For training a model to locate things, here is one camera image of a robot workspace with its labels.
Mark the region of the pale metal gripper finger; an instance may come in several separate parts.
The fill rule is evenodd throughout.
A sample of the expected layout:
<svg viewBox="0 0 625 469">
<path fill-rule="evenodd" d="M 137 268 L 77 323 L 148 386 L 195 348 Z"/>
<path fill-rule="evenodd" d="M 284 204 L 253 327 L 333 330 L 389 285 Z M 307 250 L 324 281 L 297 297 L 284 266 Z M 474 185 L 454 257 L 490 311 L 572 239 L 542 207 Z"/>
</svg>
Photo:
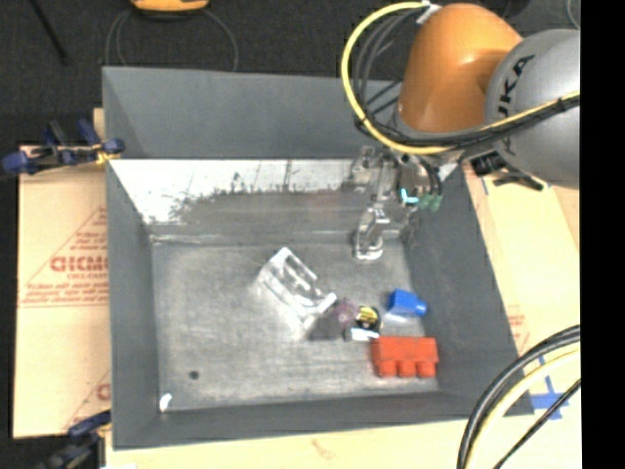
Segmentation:
<svg viewBox="0 0 625 469">
<path fill-rule="evenodd" d="M 391 219 L 380 205 L 371 205 L 369 212 L 370 220 L 366 231 L 366 259 L 375 261 L 383 254 L 383 232 L 391 223 Z"/>
<path fill-rule="evenodd" d="M 368 250 L 368 229 L 370 223 L 370 213 L 363 212 L 358 220 L 357 226 L 352 235 L 352 254 L 358 261 L 366 261 Z"/>
</svg>

